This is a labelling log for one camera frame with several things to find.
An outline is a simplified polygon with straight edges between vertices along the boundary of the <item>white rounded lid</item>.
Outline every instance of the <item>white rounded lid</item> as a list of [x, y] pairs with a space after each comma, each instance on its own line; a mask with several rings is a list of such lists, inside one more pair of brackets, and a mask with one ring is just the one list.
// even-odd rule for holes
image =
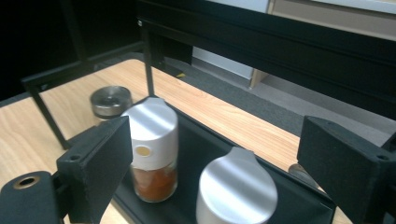
[[131, 138], [148, 141], [158, 139], [177, 126], [177, 114], [161, 98], [148, 98], [139, 105], [134, 105], [123, 116], [129, 116]]
[[277, 205], [272, 177], [253, 152], [239, 147], [206, 166], [200, 193], [207, 209], [227, 223], [264, 223]]

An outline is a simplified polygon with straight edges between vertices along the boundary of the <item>black bracket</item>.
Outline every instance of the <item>black bracket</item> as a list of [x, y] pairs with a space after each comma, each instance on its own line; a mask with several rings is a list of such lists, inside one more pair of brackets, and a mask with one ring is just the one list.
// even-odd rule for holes
[[396, 154], [336, 123], [305, 117], [297, 159], [353, 223], [396, 217]]

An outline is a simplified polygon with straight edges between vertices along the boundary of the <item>black metal bar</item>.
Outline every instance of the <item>black metal bar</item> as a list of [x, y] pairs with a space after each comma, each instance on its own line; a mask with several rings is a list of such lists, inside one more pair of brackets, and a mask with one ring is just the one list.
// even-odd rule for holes
[[144, 47], [144, 59], [145, 59], [145, 68], [146, 68], [146, 79], [148, 83], [148, 96], [155, 96], [154, 92], [154, 80], [152, 76], [151, 70], [151, 48], [149, 42], [149, 31], [145, 28], [146, 24], [142, 24], [142, 39], [145, 42]]
[[155, 35], [154, 33], [148, 32], [148, 41], [151, 55], [151, 65], [160, 70], [164, 70], [165, 57], [163, 53], [163, 38]]

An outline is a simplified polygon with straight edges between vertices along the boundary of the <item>white plastic container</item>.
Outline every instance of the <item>white plastic container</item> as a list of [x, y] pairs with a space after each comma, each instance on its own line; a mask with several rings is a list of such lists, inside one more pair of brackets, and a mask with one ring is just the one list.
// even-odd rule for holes
[[169, 198], [177, 188], [177, 114], [161, 98], [134, 105], [129, 116], [134, 160], [134, 190], [145, 202]]
[[274, 180], [251, 151], [233, 147], [201, 173], [196, 208], [199, 224], [266, 223], [276, 205]]

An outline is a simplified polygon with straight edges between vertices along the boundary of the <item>metal tin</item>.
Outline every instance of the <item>metal tin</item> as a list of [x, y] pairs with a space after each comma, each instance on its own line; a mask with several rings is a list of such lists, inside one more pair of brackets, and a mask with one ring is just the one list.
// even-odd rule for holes
[[196, 208], [198, 223], [266, 223], [276, 210], [272, 177], [254, 153], [233, 147], [203, 170]]
[[114, 119], [132, 106], [128, 89], [121, 86], [107, 86], [91, 95], [93, 114], [100, 119]]

